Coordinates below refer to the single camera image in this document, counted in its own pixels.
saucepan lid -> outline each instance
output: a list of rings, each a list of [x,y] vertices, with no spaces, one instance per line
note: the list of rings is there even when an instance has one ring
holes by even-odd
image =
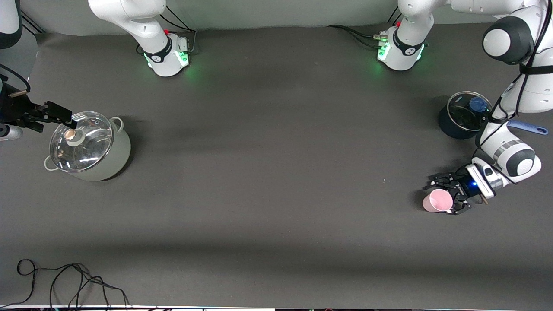
[[[113,144],[110,121],[98,112],[84,111],[72,116],[76,129],[60,125],[50,140],[52,162],[64,172],[92,168],[106,156]]]

black cable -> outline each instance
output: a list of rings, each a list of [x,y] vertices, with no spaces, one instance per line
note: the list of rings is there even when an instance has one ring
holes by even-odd
[[[364,34],[362,32],[358,32],[357,30],[353,29],[353,28],[350,28],[348,26],[344,26],[344,25],[336,25],[336,24],[333,24],[333,25],[328,25],[327,27],[331,27],[331,28],[340,28],[340,29],[343,29],[349,33],[354,33],[360,37],[364,37],[364,38],[368,38],[368,39],[372,39],[373,36],[370,35],[370,34]]]
[[[374,48],[374,49],[376,49],[376,50],[380,49],[379,46],[374,45],[374,44],[368,44],[368,43],[364,42],[363,40],[361,40],[361,38],[358,38],[358,37],[356,37],[356,36],[354,36],[354,35],[352,35],[352,37],[353,37],[355,40],[357,40],[359,43],[363,44],[364,46],[368,46],[369,48]]]
[[[28,32],[30,32],[32,35],[35,35],[34,32],[32,32],[27,26],[23,25],[23,28],[25,28]]]
[[[399,9],[399,6],[395,7],[395,10],[392,12],[392,14],[390,15],[390,17],[388,17],[387,23],[389,23],[389,22],[392,20],[392,17],[394,17],[394,14],[395,14],[395,12],[397,12],[398,9]]]
[[[11,70],[10,68],[0,64],[0,68],[2,69],[5,69],[6,71],[8,71],[9,73],[11,73],[12,75],[16,76],[17,78],[19,78],[21,81],[23,81],[23,83],[25,83],[25,90],[27,91],[27,93],[31,92],[31,85],[29,84],[29,82],[27,82],[27,80],[22,77],[20,74],[18,74],[17,72]]]
[[[368,35],[368,34],[364,34],[364,33],[361,33],[361,32],[358,32],[357,30],[355,29],[352,29],[348,26],[343,26],[343,25],[329,25],[327,27],[331,27],[331,28],[339,28],[339,29],[343,29],[345,30],[349,35],[351,35],[355,40],[357,40],[359,43],[363,44],[364,46],[368,46],[370,48],[373,48],[373,49],[379,49],[380,47],[376,44],[368,44],[367,42],[363,41],[361,38],[359,38],[358,36],[362,37],[362,38],[366,38],[366,39],[372,39],[373,36],[372,35]]]
[[[402,15],[402,14],[399,13],[399,15],[395,18],[395,20],[394,20],[394,25],[397,23],[397,21],[398,21],[398,19],[401,17],[401,15]]]
[[[547,3],[547,12],[546,12],[546,15],[545,15],[544,25],[540,29],[540,34],[538,36],[538,39],[536,40],[536,44],[534,45],[534,51],[532,52],[532,54],[531,54],[531,56],[530,56],[530,58],[528,59],[528,62],[527,62],[527,66],[529,66],[529,67],[532,66],[532,64],[534,62],[534,58],[536,57],[536,54],[538,53],[538,47],[540,46],[540,44],[541,44],[541,42],[542,42],[542,40],[545,36],[545,33],[547,31],[547,28],[549,27],[549,24],[551,22],[552,14],[553,14],[553,3],[551,3],[551,0],[549,0],[548,3]],[[522,76],[522,74],[519,74],[517,76],[517,78],[515,80],[513,80],[513,82],[511,82],[511,85],[514,85],[521,76]],[[498,99],[498,101],[495,103],[494,107],[492,108],[492,113],[493,113],[493,111],[495,111],[496,107],[499,107],[499,109],[501,109],[501,111],[505,114],[505,119],[502,119],[500,121],[511,120],[514,117],[519,115],[520,102],[522,100],[522,95],[523,95],[523,92],[524,92],[524,88],[526,87],[526,83],[528,82],[528,76],[529,75],[524,75],[524,80],[523,80],[523,82],[520,86],[520,91],[519,91],[519,94],[518,94],[518,97],[517,97],[517,103],[515,105],[515,110],[514,110],[512,115],[509,115],[507,113],[507,111],[501,106],[502,97],[500,97]],[[486,139],[484,139],[484,141],[481,144],[477,143],[476,150],[474,150],[474,152],[472,153],[472,158],[474,158],[474,155],[478,152],[478,150],[482,150],[484,152],[484,150],[482,149],[482,146],[488,141],[488,139],[490,139],[495,133],[497,133],[497,131],[503,126],[504,125],[500,125],[498,128],[496,128],[488,137],[486,137]],[[503,177],[505,177],[508,181],[510,181],[512,184],[514,184],[514,185],[518,184],[518,183],[512,181],[508,176],[506,176],[500,169],[497,169],[497,171]]]
[[[467,163],[467,164],[465,164],[465,165],[459,167],[453,174],[454,174],[455,176],[458,176],[458,177],[465,177],[465,176],[469,175],[468,171],[466,170],[467,165],[469,165],[469,164],[471,164],[471,163]],[[463,168],[465,169],[466,172],[465,172],[464,174],[461,175],[461,174],[459,174],[459,171],[460,171],[461,169],[463,169]]]
[[[528,59],[528,63],[526,64],[528,67],[532,67],[532,64],[534,63],[534,58],[536,57],[536,54],[538,53],[538,48],[540,47],[540,44],[543,41],[543,39],[545,37],[545,33],[547,32],[547,29],[548,29],[549,24],[551,22],[551,15],[552,15],[552,11],[553,11],[553,8],[551,7],[552,5],[553,4],[551,3],[551,0],[549,0],[547,2],[547,12],[545,14],[544,25],[541,27],[540,35],[538,36],[538,39],[536,40],[536,44],[535,44],[535,47],[534,47],[534,52],[532,53],[532,55],[530,55],[530,58]],[[515,116],[519,115],[520,100],[522,99],[524,87],[526,86],[526,82],[528,81],[528,76],[529,75],[524,76],[524,81],[522,82],[522,86],[520,87],[519,96],[517,98],[517,105],[515,107],[515,112],[514,112],[514,114],[512,115],[511,118],[514,118]]]
[[[138,55],[144,54],[144,50],[142,50],[142,52],[139,52],[139,51],[138,51],[138,48],[142,49],[142,48],[140,47],[140,44],[137,44],[137,48],[136,48],[137,54],[138,54]]]
[[[32,266],[33,266],[33,269],[28,272],[28,273],[23,273],[21,272],[21,264],[23,262],[29,262]],[[78,273],[81,274],[81,281],[80,281],[80,284],[79,284],[79,290],[77,291],[77,293],[73,296],[73,298],[69,301],[69,304],[68,304],[68,308],[70,308],[70,305],[71,303],[73,302],[74,299],[76,299],[76,302],[75,302],[75,308],[77,308],[79,306],[79,295],[81,293],[81,291],[86,287],[86,285],[88,283],[94,283],[94,284],[99,284],[102,286],[102,291],[103,291],[103,296],[104,296],[104,300],[106,302],[106,306],[110,306],[110,303],[109,303],[109,300],[107,299],[107,294],[106,294],[106,288],[110,288],[110,289],[115,289],[117,291],[120,291],[122,296],[123,296],[123,300],[124,300],[124,303],[125,303],[125,309],[127,309],[128,305],[130,305],[130,302],[129,302],[129,299],[127,297],[127,294],[120,288],[118,287],[115,287],[115,286],[112,286],[112,285],[109,285],[107,284],[106,282],[103,281],[103,279],[100,277],[100,276],[92,276],[92,274],[88,271],[88,269],[86,268],[85,265],[83,265],[82,263],[69,263],[69,264],[66,264],[66,265],[63,265],[61,267],[58,267],[58,268],[37,268],[36,267],[36,264],[34,263],[34,261],[30,260],[30,259],[22,259],[20,260],[18,263],[17,263],[17,273],[20,275],[20,276],[28,276],[30,274],[33,275],[33,280],[31,282],[31,291],[29,293],[29,295],[27,296],[27,298],[21,302],[15,302],[15,303],[10,303],[10,304],[6,304],[6,305],[3,305],[0,307],[0,309],[3,309],[5,307],[8,307],[10,305],[16,305],[16,304],[23,304],[25,302],[27,302],[31,296],[33,295],[34,293],[34,290],[35,290],[35,285],[36,285],[36,275],[38,273],[38,271],[40,270],[44,270],[44,271],[57,271],[57,270],[61,270],[55,277],[54,277],[54,280],[52,281],[52,284],[50,285],[50,295],[49,295],[49,303],[50,303],[50,309],[53,309],[53,303],[52,303],[52,297],[53,297],[53,293],[54,293],[54,287],[55,287],[55,284],[56,284],[56,281],[58,280],[58,277],[64,272],[66,271],[67,269],[69,268],[73,268],[74,270],[76,270]]]
[[[181,22],[181,23],[184,25],[184,27],[186,27],[186,28],[187,28],[188,30],[190,30],[191,32],[196,32],[196,31],[193,30],[192,28],[188,27],[188,25],[186,25],[186,23],[183,22],[182,19],[180,19],[180,18],[175,14],[175,12],[173,12],[173,10],[171,10],[171,8],[169,8],[169,6],[167,6],[167,9],[169,10],[169,12],[171,12],[171,14],[173,14],[174,17],[176,17],[176,18],[179,20],[179,22]]]
[[[173,26],[175,26],[175,27],[178,27],[178,28],[184,29],[184,30],[188,30],[188,31],[190,31],[190,32],[195,32],[195,30],[192,30],[192,29],[190,29],[190,28],[184,28],[184,27],[182,27],[182,26],[179,26],[179,25],[177,25],[177,24],[171,22],[170,20],[166,19],[163,15],[160,15],[160,17],[163,18],[164,21],[168,22],[169,24],[171,24],[171,25],[173,25]]]
[[[29,25],[31,25],[34,29],[36,29],[36,32],[42,33],[42,31],[40,31],[40,29],[38,29],[38,27],[36,27],[33,23],[31,23],[30,20],[27,19],[27,17],[25,17],[24,15],[21,15],[21,17],[22,17]]]

pot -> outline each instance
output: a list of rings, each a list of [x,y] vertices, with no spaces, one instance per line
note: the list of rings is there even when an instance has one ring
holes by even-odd
[[[119,172],[131,153],[129,135],[119,117],[107,119],[93,111],[72,116],[76,129],[64,125],[52,134],[50,155],[44,160],[49,171],[61,170],[88,182],[108,179]]]
[[[482,95],[464,91],[451,96],[438,114],[440,129],[456,139],[474,137],[485,123],[492,107]]]

pink cup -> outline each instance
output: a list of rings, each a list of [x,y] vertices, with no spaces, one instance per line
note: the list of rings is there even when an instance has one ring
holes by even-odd
[[[435,189],[422,200],[422,206],[429,212],[447,211],[453,206],[453,198],[449,192]]]

green led light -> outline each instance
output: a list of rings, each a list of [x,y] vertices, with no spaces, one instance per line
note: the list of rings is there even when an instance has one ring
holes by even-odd
[[[144,58],[146,58],[146,61],[148,62],[148,67],[152,68],[152,64],[150,64],[150,60],[146,56],[146,53],[144,53]]]
[[[416,57],[417,60],[420,59],[420,57],[422,55],[422,50],[424,50],[424,44],[420,47],[419,56]]]
[[[183,67],[188,65],[188,54],[186,52],[177,52],[177,51],[175,51],[175,55],[177,56],[177,59],[179,60],[179,63]]]
[[[388,52],[390,51],[390,43],[386,42],[386,44],[384,44],[384,46],[380,49],[381,51],[378,53],[378,59],[385,60],[386,56],[388,56]]]

